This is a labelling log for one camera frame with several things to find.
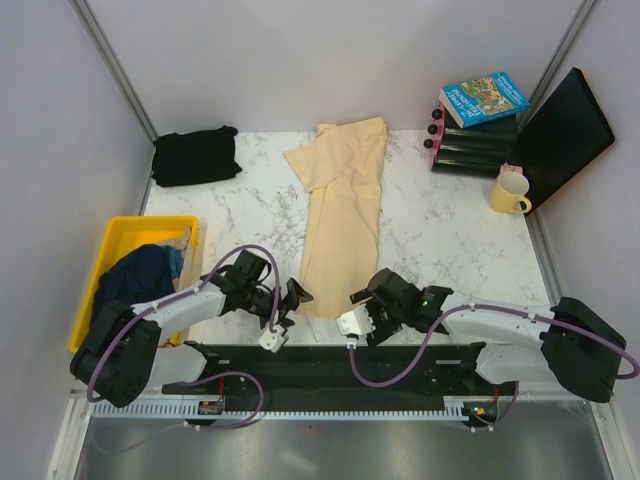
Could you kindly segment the cream yellow t-shirt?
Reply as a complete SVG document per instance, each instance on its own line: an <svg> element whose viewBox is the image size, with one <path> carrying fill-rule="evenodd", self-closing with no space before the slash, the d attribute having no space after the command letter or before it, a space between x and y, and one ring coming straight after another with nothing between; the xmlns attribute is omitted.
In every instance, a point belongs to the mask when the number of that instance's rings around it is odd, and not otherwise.
<svg viewBox="0 0 640 480"><path fill-rule="evenodd" d="M378 264L381 177L387 125L375 117L320 124L316 139L285 153L310 194L300 283L306 316L333 320L351 308Z"/></svg>

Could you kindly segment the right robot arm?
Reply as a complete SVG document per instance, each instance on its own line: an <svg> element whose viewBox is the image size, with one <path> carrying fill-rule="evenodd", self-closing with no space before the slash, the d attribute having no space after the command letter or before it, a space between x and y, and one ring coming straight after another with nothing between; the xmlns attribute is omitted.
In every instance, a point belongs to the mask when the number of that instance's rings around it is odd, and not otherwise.
<svg viewBox="0 0 640 480"><path fill-rule="evenodd" d="M639 374L625 339L582 301L563 297L556 305L522 306L463 295L449 287L418 288L388 268L351 295L353 309L337 320L350 349L364 338L377 346L402 327L430 339L445 335L458 346L479 350L458 368L467 392L491 384L558 383L584 400L607 403L624 376L623 361Z"/></svg>

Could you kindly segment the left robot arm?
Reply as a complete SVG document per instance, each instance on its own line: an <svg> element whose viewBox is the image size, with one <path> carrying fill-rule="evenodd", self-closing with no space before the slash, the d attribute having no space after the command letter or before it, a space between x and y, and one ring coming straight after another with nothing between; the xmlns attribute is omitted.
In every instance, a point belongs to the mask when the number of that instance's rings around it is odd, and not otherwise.
<svg viewBox="0 0 640 480"><path fill-rule="evenodd" d="M258 245L237 247L193 285L146 303L108 303L99 313L70 362L71 375L83 382L92 403L125 407L156 386L188 384L208 393L219 369L193 342L167 346L174 335L229 312L258 318L261 348L277 352L293 326L289 313L312 300L293 278L271 288L262 278L277 276L273 255Z"/></svg>

